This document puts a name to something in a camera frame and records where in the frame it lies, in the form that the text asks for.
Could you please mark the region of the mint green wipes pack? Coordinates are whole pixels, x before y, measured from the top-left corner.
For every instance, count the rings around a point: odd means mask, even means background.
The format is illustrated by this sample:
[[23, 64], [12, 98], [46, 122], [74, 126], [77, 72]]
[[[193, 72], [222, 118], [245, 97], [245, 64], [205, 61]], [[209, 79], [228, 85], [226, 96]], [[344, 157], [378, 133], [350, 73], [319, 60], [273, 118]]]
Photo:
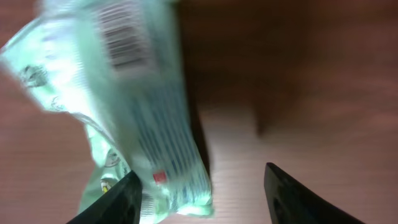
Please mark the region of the mint green wipes pack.
[[210, 217], [211, 180], [192, 133], [175, 1], [41, 1], [1, 62], [45, 111], [84, 124], [95, 169], [78, 215], [130, 171], [139, 223]]

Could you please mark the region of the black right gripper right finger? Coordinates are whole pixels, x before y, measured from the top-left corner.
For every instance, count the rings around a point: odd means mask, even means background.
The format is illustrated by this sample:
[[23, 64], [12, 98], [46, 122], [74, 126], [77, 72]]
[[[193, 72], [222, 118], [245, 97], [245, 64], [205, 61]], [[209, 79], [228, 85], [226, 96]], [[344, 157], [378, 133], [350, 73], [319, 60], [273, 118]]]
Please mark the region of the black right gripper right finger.
[[364, 224], [268, 162], [264, 190], [272, 224]]

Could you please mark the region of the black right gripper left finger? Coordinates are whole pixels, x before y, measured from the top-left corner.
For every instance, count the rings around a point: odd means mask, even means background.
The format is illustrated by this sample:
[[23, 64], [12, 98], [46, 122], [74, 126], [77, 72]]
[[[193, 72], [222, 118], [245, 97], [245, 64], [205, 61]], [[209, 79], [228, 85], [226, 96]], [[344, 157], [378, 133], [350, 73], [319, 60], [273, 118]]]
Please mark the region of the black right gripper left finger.
[[139, 224], [142, 184], [130, 171], [95, 203], [67, 224]]

